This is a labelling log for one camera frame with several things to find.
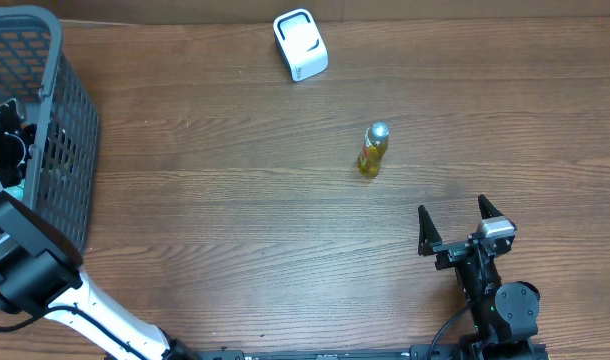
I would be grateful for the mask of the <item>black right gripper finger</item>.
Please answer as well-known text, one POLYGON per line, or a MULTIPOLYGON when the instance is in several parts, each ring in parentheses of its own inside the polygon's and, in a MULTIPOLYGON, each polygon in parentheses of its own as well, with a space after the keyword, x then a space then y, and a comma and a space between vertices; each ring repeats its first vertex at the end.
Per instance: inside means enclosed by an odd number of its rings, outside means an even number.
POLYGON ((442 237, 437 231, 431 216, 424 205, 418 207, 419 217, 419 244, 418 254, 430 256, 435 253, 434 248, 443 244, 442 237))
POLYGON ((484 194, 478 196, 478 206, 483 220, 501 217, 502 213, 487 199, 484 194))

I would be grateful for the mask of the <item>yellow dish soap bottle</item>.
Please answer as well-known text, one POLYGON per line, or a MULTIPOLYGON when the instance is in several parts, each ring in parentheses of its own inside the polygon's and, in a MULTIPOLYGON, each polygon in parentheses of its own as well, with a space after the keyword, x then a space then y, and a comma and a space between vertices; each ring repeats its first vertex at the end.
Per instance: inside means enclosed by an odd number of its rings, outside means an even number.
POLYGON ((389 146, 389 126, 385 122, 373 123, 366 129, 364 143, 357 158, 359 172, 367 177, 375 177, 389 146))

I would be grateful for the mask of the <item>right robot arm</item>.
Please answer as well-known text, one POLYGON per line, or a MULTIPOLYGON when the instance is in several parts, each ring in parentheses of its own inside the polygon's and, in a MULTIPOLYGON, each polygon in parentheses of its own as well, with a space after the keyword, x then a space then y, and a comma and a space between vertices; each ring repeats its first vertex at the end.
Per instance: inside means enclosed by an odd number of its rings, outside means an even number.
POLYGON ((410 347, 412 359, 547 360, 544 345, 534 344, 541 295, 531 283, 504 283, 495 260, 511 251, 517 227, 484 195, 478 196, 481 222, 463 241, 446 244, 425 206, 418 207, 418 254, 434 256, 435 268, 455 270, 466 305, 434 335, 428 345, 410 347), (459 342, 440 346, 439 340, 469 313, 475 331, 459 342))

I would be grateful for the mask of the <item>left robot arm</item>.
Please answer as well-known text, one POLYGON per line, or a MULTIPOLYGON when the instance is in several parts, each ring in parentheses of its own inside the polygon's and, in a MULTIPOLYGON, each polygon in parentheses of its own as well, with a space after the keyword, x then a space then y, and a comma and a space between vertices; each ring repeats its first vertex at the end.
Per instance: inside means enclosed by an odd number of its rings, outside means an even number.
POLYGON ((197 353, 140 320, 100 289, 80 252, 55 227, 7 192, 0 182, 0 310, 68 326, 109 359, 195 359, 197 353))

